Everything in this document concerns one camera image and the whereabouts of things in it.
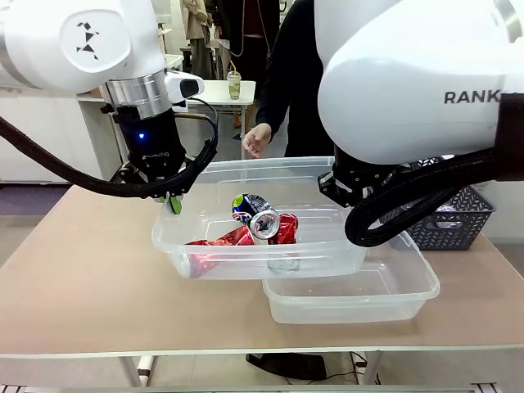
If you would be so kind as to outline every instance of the person in black clothing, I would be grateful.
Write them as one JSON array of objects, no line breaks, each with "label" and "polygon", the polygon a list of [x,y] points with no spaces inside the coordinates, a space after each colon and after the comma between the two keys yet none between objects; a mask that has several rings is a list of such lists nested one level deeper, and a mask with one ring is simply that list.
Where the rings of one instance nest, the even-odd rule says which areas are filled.
[{"label": "person in black clothing", "polygon": [[269,58],[257,126],[242,144],[249,156],[262,156],[280,129],[288,107],[286,157],[333,155],[334,144],[318,114],[322,75],[314,32],[314,0],[297,0],[282,24]]},{"label": "person in black clothing", "polygon": [[[206,0],[215,24],[215,37],[229,41],[231,60],[242,80],[256,82],[259,98],[269,54],[280,26],[278,0]],[[247,123],[251,118],[248,110]]]}]

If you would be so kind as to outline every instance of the gray perforated basket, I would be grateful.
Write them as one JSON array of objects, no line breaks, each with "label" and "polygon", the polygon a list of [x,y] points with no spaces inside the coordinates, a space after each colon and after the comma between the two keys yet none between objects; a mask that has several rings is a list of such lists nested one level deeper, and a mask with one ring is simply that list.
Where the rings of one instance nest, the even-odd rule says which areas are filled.
[{"label": "gray perforated basket", "polygon": [[[421,161],[418,166],[437,162],[439,159]],[[451,198],[447,205],[456,211],[436,212],[408,229],[408,233],[422,251],[468,250],[486,224],[495,207],[474,187],[466,187]],[[385,215],[385,223],[405,208]]]}]

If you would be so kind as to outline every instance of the can lid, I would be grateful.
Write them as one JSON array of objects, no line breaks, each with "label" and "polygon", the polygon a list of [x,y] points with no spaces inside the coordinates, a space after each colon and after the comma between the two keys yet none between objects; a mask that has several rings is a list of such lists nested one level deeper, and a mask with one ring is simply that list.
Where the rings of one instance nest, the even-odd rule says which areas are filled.
[{"label": "can lid", "polygon": [[268,240],[278,233],[280,216],[274,210],[262,211],[251,219],[249,229],[256,238]]}]

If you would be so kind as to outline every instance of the brown tabletop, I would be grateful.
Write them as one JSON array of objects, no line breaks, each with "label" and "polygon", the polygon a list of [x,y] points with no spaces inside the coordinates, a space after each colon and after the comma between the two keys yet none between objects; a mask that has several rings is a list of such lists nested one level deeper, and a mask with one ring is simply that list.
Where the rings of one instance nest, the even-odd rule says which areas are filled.
[{"label": "brown tabletop", "polygon": [[260,281],[179,277],[154,250],[160,205],[73,187],[0,269],[0,354],[435,350],[524,344],[524,281],[484,238],[426,253],[440,295],[413,320],[281,325]]}]

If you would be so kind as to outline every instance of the clear plastic bin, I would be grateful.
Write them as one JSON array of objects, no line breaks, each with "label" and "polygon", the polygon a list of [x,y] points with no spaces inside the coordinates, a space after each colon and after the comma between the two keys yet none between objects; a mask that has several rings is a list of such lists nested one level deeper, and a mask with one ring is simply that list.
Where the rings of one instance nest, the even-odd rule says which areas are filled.
[{"label": "clear plastic bin", "polygon": [[[366,249],[344,232],[348,210],[318,191],[317,177],[333,158],[294,158],[211,164],[184,197],[180,216],[164,206],[155,222],[155,247],[167,253],[185,278],[308,278],[359,271]],[[298,217],[297,244],[278,246],[185,246],[215,240],[239,227],[232,217],[236,195],[261,195],[279,213]]]},{"label": "clear plastic bin", "polygon": [[369,249],[362,269],[336,278],[264,280],[278,323],[369,323],[411,319],[440,283],[407,233]]}]

